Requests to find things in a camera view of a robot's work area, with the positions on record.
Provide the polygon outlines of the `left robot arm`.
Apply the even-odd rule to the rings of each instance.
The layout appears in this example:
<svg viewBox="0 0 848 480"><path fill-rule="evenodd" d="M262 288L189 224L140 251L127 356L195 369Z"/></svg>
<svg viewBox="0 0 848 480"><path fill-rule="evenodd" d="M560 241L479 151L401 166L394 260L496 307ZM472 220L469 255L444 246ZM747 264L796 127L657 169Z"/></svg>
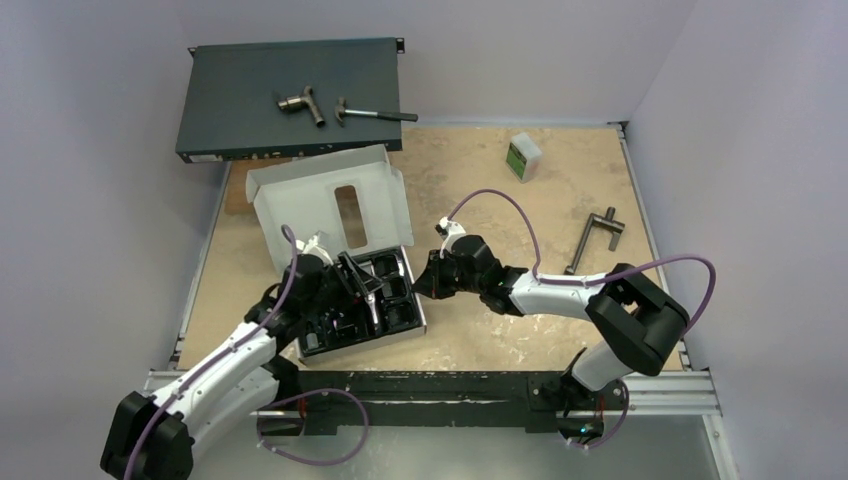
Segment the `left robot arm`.
<svg viewBox="0 0 848 480"><path fill-rule="evenodd" d="M100 458L115 479L186 479L206 448L255 410L291 407L306 417L298 368L281 351L308 320L357 306L381 280L346 253L326 263L298 253L230 336L176 380L118 404Z"/></svg>

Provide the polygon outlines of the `white hair clipper kit box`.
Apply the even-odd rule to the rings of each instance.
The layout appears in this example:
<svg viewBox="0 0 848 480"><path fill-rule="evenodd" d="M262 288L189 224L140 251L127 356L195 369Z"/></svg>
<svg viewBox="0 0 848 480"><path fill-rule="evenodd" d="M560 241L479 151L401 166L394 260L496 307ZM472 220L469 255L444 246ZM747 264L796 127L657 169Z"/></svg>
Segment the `white hair clipper kit box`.
<svg viewBox="0 0 848 480"><path fill-rule="evenodd" d="M281 277L261 302L279 348L308 363L425 334L404 180L384 147L252 170L246 197Z"/></svg>

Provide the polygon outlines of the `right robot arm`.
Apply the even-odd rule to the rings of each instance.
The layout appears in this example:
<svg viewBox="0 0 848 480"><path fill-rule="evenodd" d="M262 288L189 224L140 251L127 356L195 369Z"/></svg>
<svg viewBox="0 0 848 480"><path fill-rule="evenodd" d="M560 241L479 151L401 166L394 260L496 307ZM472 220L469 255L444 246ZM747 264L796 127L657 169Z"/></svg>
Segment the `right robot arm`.
<svg viewBox="0 0 848 480"><path fill-rule="evenodd" d="M630 373L656 376L684 330L688 312L630 264L608 273L535 276L503 264L479 235L464 235L447 252L429 252L414 292L431 299L470 293L501 315L556 315L585 320L601 342L579 354L561 381L564 399L584 407Z"/></svg>

